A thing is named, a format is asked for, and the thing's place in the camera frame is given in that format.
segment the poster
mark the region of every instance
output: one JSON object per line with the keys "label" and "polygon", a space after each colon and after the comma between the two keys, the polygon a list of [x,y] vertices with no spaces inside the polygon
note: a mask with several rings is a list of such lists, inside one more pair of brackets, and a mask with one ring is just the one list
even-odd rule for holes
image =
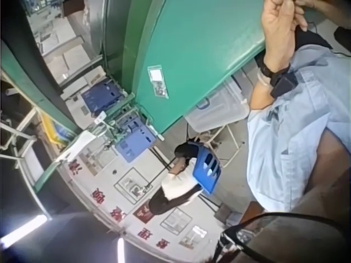
{"label": "poster", "polygon": [[79,158],[87,166],[88,170],[93,174],[93,176],[99,174],[99,172],[101,172],[117,157],[115,151],[112,149],[105,151],[104,147],[104,144],[96,149],[87,147],[79,154]]}
{"label": "poster", "polygon": [[147,224],[153,217],[153,213],[149,210],[149,200],[146,200],[134,213],[133,215],[138,218],[144,224]]}
{"label": "poster", "polygon": [[149,182],[135,169],[130,169],[119,181],[114,185],[129,202],[136,204],[146,194],[143,187]]}
{"label": "poster", "polygon": [[194,226],[185,237],[179,242],[180,245],[194,249],[205,238],[207,231],[198,226]]}
{"label": "poster", "polygon": [[192,218],[179,208],[175,208],[166,219],[161,222],[161,226],[169,232],[179,235],[186,226],[192,221]]}

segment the hand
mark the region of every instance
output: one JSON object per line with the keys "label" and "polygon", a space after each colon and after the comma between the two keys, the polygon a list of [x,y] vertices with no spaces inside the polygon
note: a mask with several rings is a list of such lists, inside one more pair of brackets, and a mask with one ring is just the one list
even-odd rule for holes
{"label": "hand", "polygon": [[306,31],[308,24],[303,10],[292,0],[265,0],[262,27],[266,43],[264,63],[273,72],[289,66],[295,51],[295,29]]}
{"label": "hand", "polygon": [[316,8],[317,2],[320,2],[320,0],[295,0],[296,5],[311,8]]}

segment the black pants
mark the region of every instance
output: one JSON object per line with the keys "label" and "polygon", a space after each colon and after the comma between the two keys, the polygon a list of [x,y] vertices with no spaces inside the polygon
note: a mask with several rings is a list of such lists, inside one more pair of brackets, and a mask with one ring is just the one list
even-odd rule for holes
{"label": "black pants", "polygon": [[[312,31],[304,32],[300,27],[297,27],[295,30],[295,51],[304,45],[320,45],[322,47],[332,49],[327,40],[322,38],[319,34]],[[254,57],[258,67],[262,66],[264,55],[265,50]]]}

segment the light blue shirt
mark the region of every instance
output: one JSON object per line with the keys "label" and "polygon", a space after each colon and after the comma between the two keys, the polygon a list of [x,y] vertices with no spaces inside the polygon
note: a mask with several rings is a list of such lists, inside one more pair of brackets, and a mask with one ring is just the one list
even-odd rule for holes
{"label": "light blue shirt", "polygon": [[351,151],[351,59],[306,45],[290,71],[298,86],[248,118],[247,181],[268,211],[290,211],[302,197],[325,129]]}

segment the sticker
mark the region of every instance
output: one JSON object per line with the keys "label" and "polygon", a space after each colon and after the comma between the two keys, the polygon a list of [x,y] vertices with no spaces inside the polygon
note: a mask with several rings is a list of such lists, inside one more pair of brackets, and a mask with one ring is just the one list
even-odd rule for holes
{"label": "sticker", "polygon": [[154,217],[153,213],[149,210],[149,200],[150,199],[148,199],[133,213],[133,215],[144,224],[147,224]]}
{"label": "sticker", "polygon": [[150,82],[154,88],[155,95],[169,99],[165,79],[163,77],[162,67],[160,65],[148,67],[148,73]]}
{"label": "sticker", "polygon": [[191,221],[192,218],[188,214],[184,213],[179,208],[175,208],[175,210],[161,222],[161,226],[169,232],[179,235]]}
{"label": "sticker", "polygon": [[201,229],[199,226],[194,226],[193,229],[186,234],[185,237],[179,242],[180,245],[194,249],[205,238],[207,231]]}

